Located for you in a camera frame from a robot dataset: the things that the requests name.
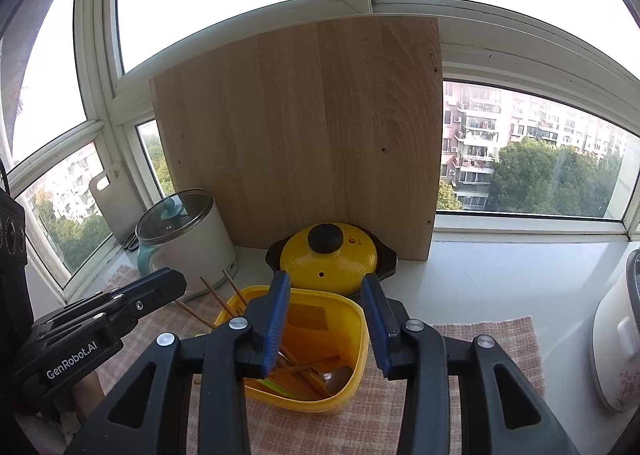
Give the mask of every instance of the teal lid knob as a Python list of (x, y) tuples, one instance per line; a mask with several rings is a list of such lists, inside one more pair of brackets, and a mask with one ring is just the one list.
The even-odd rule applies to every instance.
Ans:
[(181, 202), (178, 202), (178, 204), (176, 204), (175, 200), (172, 197), (167, 197), (166, 199), (164, 199), (162, 201), (162, 206), (164, 207), (162, 213), (160, 214), (160, 218), (162, 220), (170, 220), (175, 216), (178, 216), (184, 208)]

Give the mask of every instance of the white cutting board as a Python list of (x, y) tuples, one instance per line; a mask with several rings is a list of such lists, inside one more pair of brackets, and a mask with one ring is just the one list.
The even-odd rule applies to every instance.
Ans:
[[(108, 185), (98, 190), (98, 183), (106, 177)], [(100, 213), (111, 228), (113, 236), (122, 244), (136, 229), (136, 224), (145, 213), (129, 175), (121, 162), (115, 162), (89, 181), (89, 190), (94, 196)]]

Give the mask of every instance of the metal spoon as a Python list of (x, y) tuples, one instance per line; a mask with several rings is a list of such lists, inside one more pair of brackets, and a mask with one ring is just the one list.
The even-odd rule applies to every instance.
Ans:
[(347, 386), (347, 383), (349, 383), (352, 375), (353, 369), (351, 369), (351, 367), (348, 367), (347, 365), (338, 367), (331, 372), (320, 374), (320, 376), (324, 380), (326, 391), (328, 391), (331, 395), (335, 395), (345, 386)]

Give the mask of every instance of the wooden stick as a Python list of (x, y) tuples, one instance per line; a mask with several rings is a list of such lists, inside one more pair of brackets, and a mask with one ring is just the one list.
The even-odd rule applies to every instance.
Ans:
[[(298, 360), (294, 358), (291, 351), (283, 344), (280, 344), (280, 350), (287, 357), (291, 365), (296, 366), (300, 364)], [(308, 372), (293, 372), (293, 376), (299, 380), (300, 383), (304, 383), (307, 387), (313, 390), (319, 397), (322, 397), (323, 399), (331, 397), (331, 394), (322, 386), (322, 383)]]
[(340, 355), (336, 354), (335, 356), (329, 356), (328, 358), (317, 359), (316, 361), (312, 361), (311, 363), (305, 363), (304, 365), (298, 365), (297, 367), (284, 367), (281, 369), (273, 369), (269, 374), (269, 376), (271, 377), (272, 375), (292, 374), (293, 372), (300, 372), (301, 370), (308, 370), (320, 365), (332, 363), (333, 361), (337, 361), (338, 359), (340, 359)]
[(202, 282), (204, 283), (204, 285), (206, 285), (206, 286), (207, 286), (207, 289), (209, 289), (209, 292), (210, 292), (210, 293), (213, 295), (213, 297), (218, 301), (218, 303), (219, 303), (220, 305), (222, 305), (222, 308), (223, 308), (224, 310), (226, 310), (226, 313), (227, 313), (231, 318), (235, 318), (236, 316), (238, 316), (238, 314), (236, 314), (236, 313), (234, 312), (234, 310), (226, 304), (226, 301), (224, 301), (224, 300), (222, 299), (222, 297), (218, 294), (218, 291), (216, 291), (216, 290), (212, 287), (212, 285), (211, 285), (207, 280), (205, 280), (205, 279), (204, 279), (204, 278), (202, 278), (202, 277), (200, 277), (200, 279), (202, 280)]
[(244, 306), (246, 307), (247, 305), (249, 305), (249, 302), (244, 297), (244, 294), (242, 294), (242, 291), (240, 291), (240, 289), (238, 289), (238, 286), (236, 286), (236, 283), (234, 282), (234, 279), (231, 278), (231, 275), (229, 274), (229, 272), (226, 269), (223, 269), (222, 270), (222, 274), (225, 275), (226, 281), (228, 281), (229, 285), (232, 288), (234, 288), (234, 291), (236, 291), (236, 294), (238, 295), (238, 298), (240, 298), (242, 303), (244, 303)]
[(194, 311), (191, 307), (189, 307), (186, 303), (181, 302), (180, 300), (174, 300), (174, 302), (177, 303), (180, 307), (182, 307), (189, 314), (191, 314), (195, 319), (197, 319), (197, 320), (201, 321), (202, 323), (204, 323), (210, 329), (215, 329), (216, 328), (216, 326), (214, 324), (209, 323), (202, 316), (200, 316), (196, 311)]

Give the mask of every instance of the blue gripper pad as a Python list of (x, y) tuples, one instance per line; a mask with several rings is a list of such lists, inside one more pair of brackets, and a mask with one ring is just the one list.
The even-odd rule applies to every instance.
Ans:
[(364, 316), (367, 319), (369, 337), (376, 356), (376, 365), (385, 377), (391, 371), (391, 350), (394, 340), (399, 340), (400, 328), (376, 275), (365, 275), (360, 288)]
[(280, 350), (284, 324), (289, 308), (289, 296), (291, 293), (289, 275), (284, 271), (276, 271), (267, 294), (267, 305), (271, 308), (271, 317), (264, 333), (262, 376), (266, 377), (276, 364), (276, 357)]

